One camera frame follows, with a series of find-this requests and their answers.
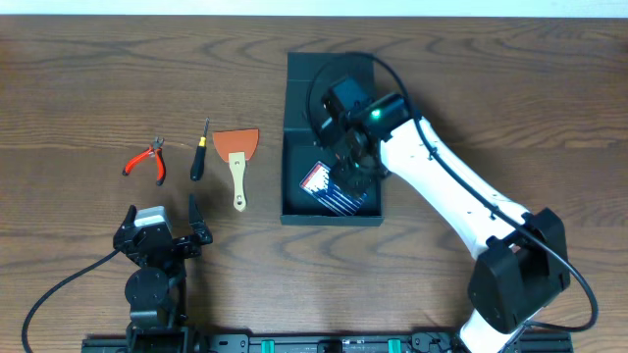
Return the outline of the orange scraper wooden handle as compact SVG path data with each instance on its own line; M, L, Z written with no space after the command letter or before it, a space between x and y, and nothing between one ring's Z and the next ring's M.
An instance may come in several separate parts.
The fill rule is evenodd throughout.
M214 147L221 159L229 165L234 184L234 207L239 212L246 209L244 192L246 163L254 155L259 141L259 129L216 131L212 135Z

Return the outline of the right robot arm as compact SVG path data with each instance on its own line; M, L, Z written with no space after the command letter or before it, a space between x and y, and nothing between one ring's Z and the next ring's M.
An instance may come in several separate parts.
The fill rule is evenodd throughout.
M473 172L431 124L392 93L374 100L331 89L313 124L336 163L332 181L353 197L387 174L411 185L453 228L471 257L473 306L458 338L469 352L498 352L570 284L565 229L550 209L537 214Z

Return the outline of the red handled pliers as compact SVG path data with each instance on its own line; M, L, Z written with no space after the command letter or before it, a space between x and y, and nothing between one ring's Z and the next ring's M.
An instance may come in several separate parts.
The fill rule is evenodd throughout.
M124 166L122 175L127 177L131 174L132 170L141 162L148 158L154 158L157 166L156 185L161 186L167 175L166 165L162 155L162 146L164 139L160 136L156 136L149 144L149 146L141 153L132 157Z

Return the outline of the black yellow screwdriver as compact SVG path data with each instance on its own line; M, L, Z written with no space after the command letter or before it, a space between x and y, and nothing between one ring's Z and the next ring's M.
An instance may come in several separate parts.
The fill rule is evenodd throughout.
M203 133L200 136L198 145L195 150L194 159L190 167L189 176L192 181L201 180L204 174L204 166L205 166L204 160L205 160L206 149L207 149L207 133L209 129L209 124L210 124L210 119L206 118Z

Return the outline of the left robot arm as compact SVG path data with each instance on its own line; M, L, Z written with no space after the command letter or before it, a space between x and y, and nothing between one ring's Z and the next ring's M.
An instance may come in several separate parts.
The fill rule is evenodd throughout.
M128 279L128 352L207 352L207 336L186 321L187 259L199 257L213 242L195 201L188 198L191 234L172 236L163 206L139 210L131 205L113 237L115 250L138 266Z

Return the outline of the precision screwdriver set case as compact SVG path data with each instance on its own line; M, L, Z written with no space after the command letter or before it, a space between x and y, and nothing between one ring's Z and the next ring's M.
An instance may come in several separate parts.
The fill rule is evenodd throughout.
M318 161L301 180L300 188L335 215L349 217L357 213L367 195L352 196L330 179L330 168Z

